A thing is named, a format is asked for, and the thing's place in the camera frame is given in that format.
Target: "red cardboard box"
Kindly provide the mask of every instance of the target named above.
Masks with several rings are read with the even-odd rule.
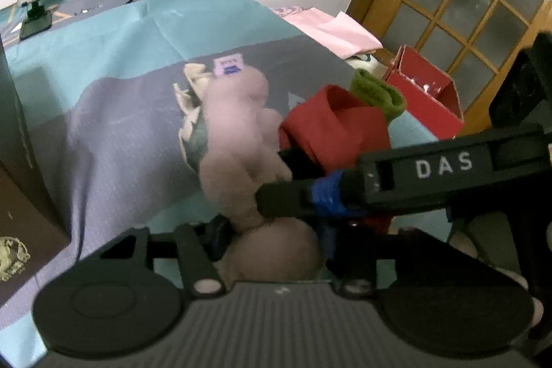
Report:
[[[454,80],[408,46],[402,46],[384,75],[406,98],[407,111],[438,139],[451,139],[464,126]]]

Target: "plush toy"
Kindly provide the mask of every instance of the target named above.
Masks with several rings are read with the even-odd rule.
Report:
[[[218,264],[228,284],[312,279],[322,266],[312,228],[295,218],[269,222],[257,211],[263,183],[292,179],[278,156],[282,117],[264,108],[267,97],[264,75],[244,67],[212,78],[203,99],[208,150],[199,163],[201,186],[238,233]]]

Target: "pink paper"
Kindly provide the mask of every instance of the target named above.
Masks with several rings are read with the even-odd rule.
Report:
[[[382,48],[374,35],[343,12],[333,17],[318,9],[308,9],[283,19],[343,59]]]

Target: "red cloth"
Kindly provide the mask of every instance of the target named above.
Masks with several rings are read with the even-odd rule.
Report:
[[[391,147],[383,112],[336,85],[324,86],[293,108],[278,132],[282,149],[301,147],[326,173],[354,167],[361,153]],[[391,218],[369,217],[362,222],[387,232]]]

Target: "bed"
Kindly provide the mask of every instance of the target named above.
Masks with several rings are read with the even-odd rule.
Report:
[[[0,11],[0,33],[46,186],[72,243],[0,308],[0,354],[31,365],[45,348],[30,307],[41,286],[130,227],[169,231],[215,214],[184,163],[175,83],[185,63],[240,52],[266,75],[282,115],[352,68],[253,0],[45,0],[52,28],[19,42],[24,11]],[[405,112],[393,147],[435,140]],[[445,239],[443,211],[398,217]],[[156,271],[174,276],[170,263]],[[382,283],[393,279],[382,277]]]

